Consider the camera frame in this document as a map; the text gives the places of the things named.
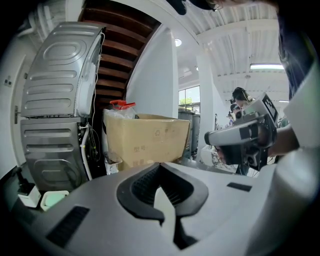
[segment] trees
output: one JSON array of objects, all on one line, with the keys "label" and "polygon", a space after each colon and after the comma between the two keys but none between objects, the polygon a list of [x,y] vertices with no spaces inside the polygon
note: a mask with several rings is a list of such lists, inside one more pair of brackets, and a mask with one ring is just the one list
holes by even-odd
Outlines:
[{"label": "trees", "polygon": [[179,105],[185,105],[185,104],[191,104],[192,103],[192,98],[182,98],[179,101]]}]

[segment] gray trash bin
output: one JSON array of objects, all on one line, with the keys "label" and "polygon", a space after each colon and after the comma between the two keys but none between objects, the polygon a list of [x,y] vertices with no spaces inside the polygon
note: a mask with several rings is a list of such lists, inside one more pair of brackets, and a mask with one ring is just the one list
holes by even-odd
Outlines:
[{"label": "gray trash bin", "polygon": [[199,133],[200,133],[200,114],[194,114],[192,116],[192,144],[191,144],[191,153],[193,155],[197,153]]},{"label": "gray trash bin", "polygon": [[183,152],[183,156],[185,158],[190,158],[191,157],[191,150],[192,150],[192,131],[193,131],[193,115],[195,112],[192,110],[186,109],[186,108],[179,108],[178,110],[178,119],[181,120],[189,120],[190,121],[190,133],[189,133],[189,138],[188,138],[188,143],[186,146],[186,149]]}]

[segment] cardboard box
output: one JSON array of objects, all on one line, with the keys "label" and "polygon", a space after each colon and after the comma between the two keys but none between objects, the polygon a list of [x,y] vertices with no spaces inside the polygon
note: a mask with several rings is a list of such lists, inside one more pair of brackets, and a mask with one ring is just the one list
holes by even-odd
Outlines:
[{"label": "cardboard box", "polygon": [[138,114],[140,119],[105,115],[108,150],[121,159],[121,171],[154,162],[172,162],[183,155],[190,121]]}]

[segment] wooden staircase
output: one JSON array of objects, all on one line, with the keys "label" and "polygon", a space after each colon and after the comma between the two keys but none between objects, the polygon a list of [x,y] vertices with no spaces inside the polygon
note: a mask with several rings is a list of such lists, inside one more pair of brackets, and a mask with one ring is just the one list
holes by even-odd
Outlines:
[{"label": "wooden staircase", "polygon": [[79,21],[102,24],[102,45],[95,108],[125,98],[127,84],[137,61],[160,23],[130,6],[110,0],[88,0]]}]

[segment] window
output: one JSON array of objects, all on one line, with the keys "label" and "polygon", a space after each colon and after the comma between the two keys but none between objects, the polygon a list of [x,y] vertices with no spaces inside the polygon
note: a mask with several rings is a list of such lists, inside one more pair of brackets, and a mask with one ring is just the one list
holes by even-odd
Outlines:
[{"label": "window", "polygon": [[179,107],[200,113],[200,86],[179,91]]}]

